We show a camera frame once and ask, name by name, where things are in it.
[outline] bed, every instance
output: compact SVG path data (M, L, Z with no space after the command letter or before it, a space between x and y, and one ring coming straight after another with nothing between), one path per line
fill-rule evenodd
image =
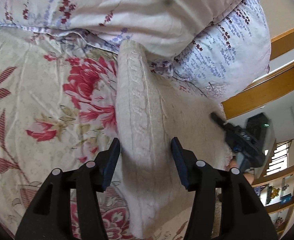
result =
M183 27L170 14L154 12L168 8L172 0L143 7L145 15L165 16L177 25L170 34L164 31L166 21L143 31L128 21L122 12L130 0L104 6L102 1L0 0L0 223L12 237L52 169L77 169L118 136L117 57L123 40L143 44L152 74L168 80L181 97L213 99L213 108L220 112L220 102L268 72L270 37L259 0L234 0L232 8L207 23ZM84 15L86 4L100 4L90 20ZM231 152L219 128L205 132L206 120L198 129L204 149L216 144L219 150L216 158L202 153L203 158L224 169ZM210 134L218 134L217 140ZM153 225L148 233L131 233L119 173L98 195L109 239L181 239L190 208L177 209L176 216ZM71 223L74 237L80 238L75 192Z

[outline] pillowcase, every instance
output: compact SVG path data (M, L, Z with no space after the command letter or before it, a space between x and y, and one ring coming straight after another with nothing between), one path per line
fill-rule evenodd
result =
M140 239L192 206L170 150L177 136L185 149L217 169L232 153L224 132L209 117L220 105L150 73L144 48L124 41L118 57L116 120L122 144L119 189L130 211L130 231Z
M131 39L157 55L154 58L171 58L240 1L0 0L0 25L83 28L107 41L111 51L116 51L122 40Z

